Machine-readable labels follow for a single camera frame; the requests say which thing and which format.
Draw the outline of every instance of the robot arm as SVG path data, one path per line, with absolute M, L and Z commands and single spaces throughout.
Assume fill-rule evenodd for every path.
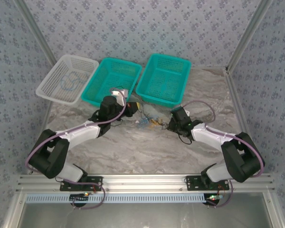
M 127 90 L 122 90 L 122 93 L 127 97 Z M 50 129 L 44 130 L 33 147 L 33 150 L 46 139 L 56 134 L 64 132 L 65 134 L 62 134 L 61 136 L 44 144 L 36 153 L 33 154 L 29 160 L 29 164 L 49 179 L 59 177 L 78 182 L 85 171 L 74 164 L 66 162 L 67 152 L 86 140 L 101 137 L 110 129 L 110 123 L 92 126 L 91 123 L 111 120 L 117 117 L 117 115 L 122 111 L 123 106 L 125 105 L 123 97 L 117 91 L 113 91 L 112 95 L 117 97 L 104 97 L 100 104 L 100 109 L 97 110 L 83 125 L 57 132 Z M 138 110 L 138 107 L 139 105 L 136 102 L 127 103 L 124 112 L 117 120 L 120 120 L 123 116 L 131 117 Z
M 191 141 L 205 143 L 223 153 L 224 161 L 218 164 L 215 163 L 201 172 L 205 185 L 209 185 L 211 182 L 229 179 L 244 182 L 247 178 L 260 170 L 260 162 L 250 148 L 235 139 L 226 137 L 226 135 L 233 135 L 240 138 L 257 151 L 256 146 L 248 134 L 240 133 L 235 135 L 207 127 L 209 131 L 202 121 L 192 121 L 189 117 L 189 112 L 183 107 L 172 110 L 171 114 L 172 119 L 169 123 L 168 130 L 182 135 Z M 211 131 L 222 133 L 222 136 Z

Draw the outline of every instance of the white plastic basket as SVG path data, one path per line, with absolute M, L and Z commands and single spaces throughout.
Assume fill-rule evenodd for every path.
M 98 65 L 97 61 L 89 58 L 64 55 L 43 79 L 36 94 L 47 100 L 77 107 Z

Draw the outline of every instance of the blue floral wallpaper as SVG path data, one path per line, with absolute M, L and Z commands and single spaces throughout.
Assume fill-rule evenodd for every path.
M 285 0 L 274 0 L 232 75 L 285 211 Z
M 56 58 L 226 66 L 260 0 L 25 0 Z
M 0 227 L 46 113 L 35 95 L 51 69 L 12 0 L 0 0 Z

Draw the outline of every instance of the gray marble tabletop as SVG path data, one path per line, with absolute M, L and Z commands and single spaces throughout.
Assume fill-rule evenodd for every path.
M 222 69 L 195 69 L 190 71 L 182 104 L 199 99 L 209 103 L 217 119 L 210 126 L 218 130 L 239 133 L 234 107 Z M 133 93 L 130 101 L 141 101 Z M 169 122 L 169 108 L 143 103 L 146 114 Z M 98 108 L 81 102 L 77 108 L 54 103 L 47 128 L 58 131 L 82 124 Z M 207 122 L 211 111 L 204 104 L 186 107 L 192 119 Z M 142 120 L 140 113 L 123 118 L 119 126 L 102 137 L 76 146 L 67 155 L 67 161 L 88 173 L 199 173 L 223 159 L 221 152 L 200 142 L 182 143 L 177 134 L 162 130 Z

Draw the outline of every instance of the patterned wallpaper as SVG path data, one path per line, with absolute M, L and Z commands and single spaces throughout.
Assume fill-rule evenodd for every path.
M 260 0 L 25 0 L 57 59 L 146 64 L 151 53 L 226 66 Z
M 285 210 L 285 0 L 274 0 L 232 75 Z
M 47 102 L 35 95 L 50 66 L 12 0 L 0 0 L 0 227 Z

